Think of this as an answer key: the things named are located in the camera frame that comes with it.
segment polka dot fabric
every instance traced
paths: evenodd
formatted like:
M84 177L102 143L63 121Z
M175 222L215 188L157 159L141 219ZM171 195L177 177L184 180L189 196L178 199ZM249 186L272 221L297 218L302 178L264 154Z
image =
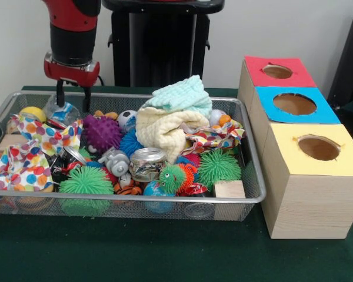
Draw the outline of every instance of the polka dot fabric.
M4 150L0 158L0 190L37 192L50 185L51 171L37 140Z
M219 148L234 148L245 136L245 130L239 122L232 119L223 127L201 127L194 134L187 132L185 134L188 147L183 150L183 156L190 153L200 154Z
M41 144L39 147L49 156L60 152L63 146L72 146L76 150L80 147L81 119L64 130L56 130L36 120L18 115L13 115L12 121L26 139L37 140Z

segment black cable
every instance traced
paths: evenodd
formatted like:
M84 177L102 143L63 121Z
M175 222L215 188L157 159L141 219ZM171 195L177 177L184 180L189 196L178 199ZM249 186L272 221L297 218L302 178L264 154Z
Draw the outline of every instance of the black cable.
M101 78L100 75L98 75L98 79L99 79L99 81L101 82L101 85L102 85L102 86L105 86L104 80Z

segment wire basket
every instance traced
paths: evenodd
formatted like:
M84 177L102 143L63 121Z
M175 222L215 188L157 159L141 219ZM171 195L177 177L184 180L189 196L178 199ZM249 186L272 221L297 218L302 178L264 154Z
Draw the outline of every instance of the wire basket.
M6 131L11 113L18 113L27 106L43 108L53 92L24 91L7 97L0 107L0 142ZM121 113L139 109L150 95L124 95L93 93L91 112ZM84 94L66 93L67 102L82 108ZM242 139L241 154L237 156L242 167L242 181L246 199L198 198L198 197L150 197L97 194L65 194L43 192L0 191L0 214L27 214L47 216L102 216L148 219L195 219L195 220L239 220L242 221L254 204L265 198L265 185L244 104L234 98L212 98L213 108L223 110L234 120L243 124L247 132ZM66 210L81 201L97 209ZM157 213L149 206L161 207Z

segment yellow ball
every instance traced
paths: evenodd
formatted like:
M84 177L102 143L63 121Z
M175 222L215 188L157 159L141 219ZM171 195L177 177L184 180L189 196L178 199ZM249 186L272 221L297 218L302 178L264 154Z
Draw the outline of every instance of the yellow ball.
M43 110L41 110L40 108L37 107L25 107L20 111L20 115L21 114L27 114L29 113L30 115L35 116L40 122L46 122L47 117L45 115L45 113L43 112Z

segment box with hole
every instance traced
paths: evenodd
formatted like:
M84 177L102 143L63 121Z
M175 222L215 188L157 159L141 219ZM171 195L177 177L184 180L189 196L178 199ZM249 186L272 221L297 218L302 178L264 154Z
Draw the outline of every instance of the box with hole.
M273 239L343 239L353 222L353 140L343 125L273 123L265 141Z
M245 56L242 64L238 99L251 111L256 86L316 87L298 58L259 58Z
M317 88L258 86L255 90L249 118L260 156L271 123L340 124Z

